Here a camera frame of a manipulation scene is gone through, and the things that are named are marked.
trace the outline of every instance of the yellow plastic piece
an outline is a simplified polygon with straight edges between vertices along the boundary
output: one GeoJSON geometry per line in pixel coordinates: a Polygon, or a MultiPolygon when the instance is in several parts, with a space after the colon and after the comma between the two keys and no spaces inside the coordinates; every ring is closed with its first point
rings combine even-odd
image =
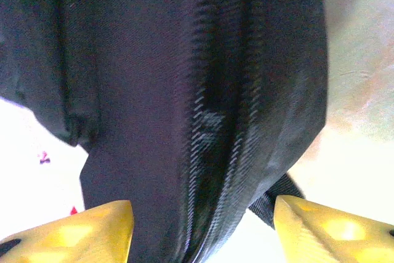
{"type": "Polygon", "coordinates": [[[0,263],[126,263],[134,219],[120,200],[14,234],[21,242],[0,263]]]}
{"type": "Polygon", "coordinates": [[[301,198],[276,198],[275,229],[288,263],[394,262],[394,226],[301,198]]]}

